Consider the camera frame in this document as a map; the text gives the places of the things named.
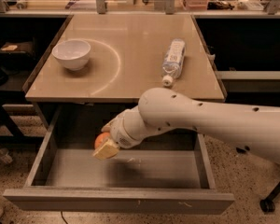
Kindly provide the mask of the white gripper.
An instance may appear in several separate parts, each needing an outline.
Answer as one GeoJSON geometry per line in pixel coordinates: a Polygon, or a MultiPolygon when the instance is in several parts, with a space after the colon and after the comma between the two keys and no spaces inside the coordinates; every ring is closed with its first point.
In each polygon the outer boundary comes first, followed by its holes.
{"type": "Polygon", "coordinates": [[[92,156],[99,160],[105,160],[116,156],[119,153],[119,147],[132,148],[139,145],[143,141],[142,128],[143,120],[138,111],[125,110],[121,112],[101,129],[102,133],[110,133],[114,141],[109,137],[96,140],[92,156]]]}

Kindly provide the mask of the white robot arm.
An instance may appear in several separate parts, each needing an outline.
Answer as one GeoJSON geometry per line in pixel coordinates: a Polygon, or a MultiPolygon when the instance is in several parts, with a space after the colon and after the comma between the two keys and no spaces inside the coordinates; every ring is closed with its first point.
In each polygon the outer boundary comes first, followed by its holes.
{"type": "Polygon", "coordinates": [[[102,128],[109,136],[93,156],[108,159],[174,129],[206,134],[280,164],[280,107],[197,101],[165,88],[145,91],[136,107],[110,120],[102,128]]]}

